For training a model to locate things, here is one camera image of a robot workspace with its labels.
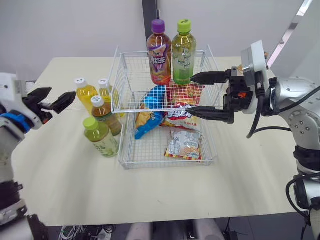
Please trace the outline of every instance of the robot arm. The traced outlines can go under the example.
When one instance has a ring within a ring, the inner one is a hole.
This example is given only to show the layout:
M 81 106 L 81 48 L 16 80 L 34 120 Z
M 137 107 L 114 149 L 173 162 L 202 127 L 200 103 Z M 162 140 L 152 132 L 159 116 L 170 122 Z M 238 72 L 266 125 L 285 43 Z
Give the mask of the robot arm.
M 267 66 L 262 41 L 242 51 L 243 76 L 237 76 L 232 67 L 225 72 L 201 72 L 191 81 L 204 85 L 228 82 L 223 97 L 223 109 L 196 106 L 186 109 L 190 114 L 206 119 L 234 123 L 234 112 L 255 112 L 254 122 L 247 138 L 267 129 L 291 131 L 296 142 L 293 153 L 298 175 L 288 183 L 286 194 L 292 207 L 308 225 L 313 225 L 316 239 L 320 238 L 320 86 L 301 78 L 267 78 Z M 279 115 L 289 128 L 265 127 L 257 129 L 260 116 Z M 291 200 L 289 187 L 294 185 L 297 205 L 311 212 L 301 212 Z
M 8 239 L 21 231 L 26 239 L 32 235 L 44 239 L 45 227 L 38 217 L 25 217 L 27 207 L 19 195 L 23 186 L 14 182 L 11 155 L 26 133 L 52 119 L 50 111 L 60 114 L 76 97 L 75 92 L 67 92 L 52 104 L 43 103 L 50 91 L 51 87 L 44 87 L 26 95 L 23 82 L 16 80 L 14 74 L 0 73 L 0 229 Z M 12 224 L 3 230 L 8 223 Z

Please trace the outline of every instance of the white table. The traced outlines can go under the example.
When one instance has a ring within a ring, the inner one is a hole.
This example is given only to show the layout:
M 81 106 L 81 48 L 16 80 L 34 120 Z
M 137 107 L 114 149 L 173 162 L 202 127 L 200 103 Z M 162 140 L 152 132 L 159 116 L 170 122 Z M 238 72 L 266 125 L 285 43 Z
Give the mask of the white table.
M 240 57 L 217 57 L 221 70 Z M 37 81 L 53 87 L 51 101 L 74 91 L 74 79 L 96 85 L 112 58 L 54 58 Z M 83 136 L 88 116 L 78 100 L 40 130 L 30 131 L 12 161 L 29 213 L 47 226 L 220 218 L 293 212 L 285 186 L 297 174 L 290 132 L 264 131 L 246 139 L 253 115 L 233 125 L 210 122 L 219 161 L 204 167 L 124 170 L 100 156 Z M 278 116 L 259 127 L 286 126 Z

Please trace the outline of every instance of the wire basket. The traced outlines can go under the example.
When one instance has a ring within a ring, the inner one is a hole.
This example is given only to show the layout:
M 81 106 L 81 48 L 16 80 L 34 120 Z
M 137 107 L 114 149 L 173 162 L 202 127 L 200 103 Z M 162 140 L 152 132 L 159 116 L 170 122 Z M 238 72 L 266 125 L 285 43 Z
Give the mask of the wire basket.
M 193 73 L 218 71 L 218 67 L 213 69 L 209 57 L 213 58 L 210 47 L 206 50 L 197 50 L 195 54 Z M 114 81 L 111 92 L 111 110 L 113 113 L 132 113 L 132 112 L 169 112 L 178 111 L 187 106 L 176 107 L 175 102 L 168 103 L 167 95 L 161 103 L 162 107 L 140 109 L 140 105 L 146 94 L 156 85 L 151 80 L 148 52 L 121 52 L 117 47 L 109 79 Z M 193 92 L 199 91 L 201 101 L 193 106 L 214 106 L 221 107 L 219 99 L 222 84 L 192 86 Z M 177 85 L 170 89 L 170 94 L 179 96 L 186 88 L 185 85 Z M 188 96 L 188 102 L 196 102 L 195 96 Z
M 135 112 L 128 113 L 123 137 L 120 143 L 118 161 L 125 169 L 137 168 L 165 168 L 165 167 L 191 167 L 208 166 L 218 159 L 216 145 L 209 134 L 208 122 L 201 120 L 202 132 L 199 150 L 201 160 L 186 160 L 165 156 L 170 143 L 171 130 L 185 131 L 176 127 L 160 126 L 146 133 L 141 139 L 135 140 Z
M 197 50 L 194 61 L 194 74 L 199 72 L 218 71 L 210 47 L 206 50 Z M 167 91 L 162 102 L 162 108 L 140 109 L 140 105 L 146 94 L 156 85 L 151 80 L 149 58 L 147 52 L 121 52 L 117 47 L 111 72 L 111 82 L 114 82 L 111 92 L 111 109 L 113 113 L 128 113 L 126 124 L 122 128 L 121 142 L 119 147 L 118 161 L 125 169 L 154 168 L 154 167 L 185 167 L 185 166 L 208 166 L 218 159 L 218 154 L 208 128 L 208 121 L 200 120 L 201 138 L 199 150 L 201 160 L 186 160 L 165 156 L 170 143 L 171 130 L 185 131 L 176 127 L 161 126 L 146 133 L 141 139 L 135 140 L 136 118 L 138 112 L 171 112 L 181 111 L 184 107 L 174 108 L 174 102 L 167 99 Z M 197 104 L 202 106 L 220 107 L 222 84 L 194 86 L 192 92 L 201 93 Z M 177 85 L 179 94 L 185 86 Z

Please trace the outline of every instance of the white bottle cap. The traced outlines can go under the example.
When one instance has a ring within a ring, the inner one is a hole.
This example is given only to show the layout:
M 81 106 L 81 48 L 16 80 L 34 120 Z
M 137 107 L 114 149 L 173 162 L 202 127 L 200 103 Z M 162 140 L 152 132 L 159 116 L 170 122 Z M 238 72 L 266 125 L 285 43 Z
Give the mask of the white bottle cap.
M 102 107 L 105 104 L 105 101 L 102 99 L 101 96 L 93 96 L 91 98 L 91 103 L 94 107 L 99 108 Z
M 76 78 L 76 79 L 74 80 L 74 82 L 75 82 L 76 87 L 77 87 L 78 89 L 85 88 L 85 87 L 88 85 L 87 81 L 86 81 L 83 77 L 81 77 L 81 78 Z
M 108 87 L 109 84 L 109 79 L 108 78 L 102 78 L 98 81 L 99 86 L 101 89 L 106 89 Z

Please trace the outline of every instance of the chip bag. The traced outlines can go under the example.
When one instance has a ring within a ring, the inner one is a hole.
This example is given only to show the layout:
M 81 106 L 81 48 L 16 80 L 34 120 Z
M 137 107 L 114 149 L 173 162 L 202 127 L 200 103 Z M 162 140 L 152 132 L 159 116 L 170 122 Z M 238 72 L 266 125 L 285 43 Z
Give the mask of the chip bag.
M 178 85 L 173 82 L 167 86 L 167 104 L 169 108 L 180 108 L 181 110 L 169 111 L 166 113 L 164 122 L 160 126 L 179 127 L 200 132 L 201 119 L 192 116 L 184 108 L 191 108 L 199 105 L 204 85 L 190 83 Z
M 159 85 L 151 89 L 144 97 L 140 109 L 162 109 L 166 95 L 166 86 Z M 159 126 L 165 114 L 161 111 L 142 111 L 137 114 L 135 120 L 134 138 L 140 139 L 147 132 Z
M 172 141 L 164 154 L 166 157 L 201 160 L 199 132 L 171 131 L 171 137 Z

